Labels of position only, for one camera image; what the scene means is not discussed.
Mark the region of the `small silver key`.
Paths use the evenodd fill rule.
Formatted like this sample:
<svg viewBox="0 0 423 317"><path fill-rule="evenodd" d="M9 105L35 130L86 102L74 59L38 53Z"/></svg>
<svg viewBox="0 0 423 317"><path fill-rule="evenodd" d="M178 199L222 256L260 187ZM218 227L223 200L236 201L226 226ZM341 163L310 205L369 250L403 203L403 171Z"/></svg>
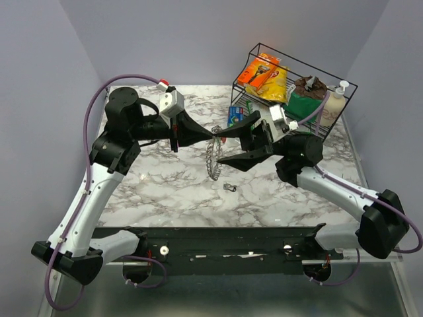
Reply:
<svg viewBox="0 0 423 317"><path fill-rule="evenodd" d="M230 191L230 192L236 192L237 191L237 187L228 183L224 183L223 185L223 189Z"/></svg>

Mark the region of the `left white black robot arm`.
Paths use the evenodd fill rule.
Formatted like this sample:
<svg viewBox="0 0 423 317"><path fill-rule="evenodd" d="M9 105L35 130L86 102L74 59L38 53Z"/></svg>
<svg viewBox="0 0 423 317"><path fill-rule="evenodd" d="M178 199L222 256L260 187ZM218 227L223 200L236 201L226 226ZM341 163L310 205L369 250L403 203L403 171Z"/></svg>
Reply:
<svg viewBox="0 0 423 317"><path fill-rule="evenodd" d="M140 141L168 139L171 149L212 138L184 109L184 97L174 87L159 96L159 105L139 97L130 87L113 90L105 106L106 123L89 153L83 181L58 228L31 253L52 269L88 285L102 266L128 256L147 255L147 233L123 228L105 238L92 238L105 205L141 152Z"/></svg>

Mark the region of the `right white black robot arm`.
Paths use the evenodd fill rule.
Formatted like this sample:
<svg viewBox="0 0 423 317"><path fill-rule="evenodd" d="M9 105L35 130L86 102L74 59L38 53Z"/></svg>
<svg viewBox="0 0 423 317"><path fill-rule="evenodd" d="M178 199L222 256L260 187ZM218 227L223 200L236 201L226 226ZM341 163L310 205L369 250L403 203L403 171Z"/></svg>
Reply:
<svg viewBox="0 0 423 317"><path fill-rule="evenodd" d="M394 252L410 228L398 195L363 188L320 168L323 141L311 133L298 132L297 122L285 120L282 136L273 127L274 123L255 111L215 133L216 137L239 139L243 151L220 158L219 163L246 172L271 156L279 156L275 167L281 181L319 195L354 218L353 223L319 225L304 242L310 258L320 258L334 249L358 248L378 259Z"/></svg>

